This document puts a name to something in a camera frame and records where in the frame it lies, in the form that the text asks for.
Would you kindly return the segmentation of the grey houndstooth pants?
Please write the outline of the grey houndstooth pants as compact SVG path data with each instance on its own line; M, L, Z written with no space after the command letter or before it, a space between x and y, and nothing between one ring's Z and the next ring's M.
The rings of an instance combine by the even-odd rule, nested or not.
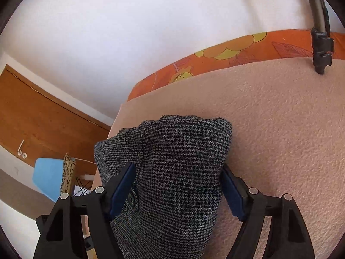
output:
M103 184L127 163L136 179L111 227L124 258L201 258L222 197L232 139L226 119L163 116L97 142Z

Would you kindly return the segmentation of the light blue chair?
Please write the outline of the light blue chair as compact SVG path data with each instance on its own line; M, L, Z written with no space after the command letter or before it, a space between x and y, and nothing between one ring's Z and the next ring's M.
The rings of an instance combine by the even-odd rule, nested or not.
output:
M32 181L42 194L56 202L60 197L63 177L63 160L38 158L35 162Z

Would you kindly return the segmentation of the leopard print cloth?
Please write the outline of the leopard print cloth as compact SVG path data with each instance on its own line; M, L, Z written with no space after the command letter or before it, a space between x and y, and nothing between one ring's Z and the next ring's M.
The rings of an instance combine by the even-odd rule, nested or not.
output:
M60 194L68 193L72 194L72 190L74 188L74 180L75 180L75 168L76 168L76 161L72 158L68 153L66 153L64 160L63 160L63 173L62 173L62 180L60 186Z

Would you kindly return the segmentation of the wooden door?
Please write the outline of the wooden door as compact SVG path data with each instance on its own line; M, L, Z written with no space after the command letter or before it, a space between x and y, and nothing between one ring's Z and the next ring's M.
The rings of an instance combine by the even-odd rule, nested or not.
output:
M77 175L94 174L94 144L110 127L42 90L12 67L1 72L1 146L35 166L38 158L76 158Z

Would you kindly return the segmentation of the pink fleece blanket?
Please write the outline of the pink fleece blanket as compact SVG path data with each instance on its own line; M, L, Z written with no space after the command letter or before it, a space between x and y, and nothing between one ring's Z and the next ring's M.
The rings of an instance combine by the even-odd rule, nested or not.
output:
M323 75L308 58L286 58L169 84L122 104L109 136L165 115L228 120L233 174L265 195L293 197L316 258L344 244L343 60Z

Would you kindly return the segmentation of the orange floral bed sheet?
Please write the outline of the orange floral bed sheet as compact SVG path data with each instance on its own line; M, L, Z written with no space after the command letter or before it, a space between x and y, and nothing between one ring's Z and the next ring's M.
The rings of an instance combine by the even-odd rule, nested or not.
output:
M313 57L312 37L308 29L246 35L198 51L152 73L133 87L127 99L218 69L296 57Z

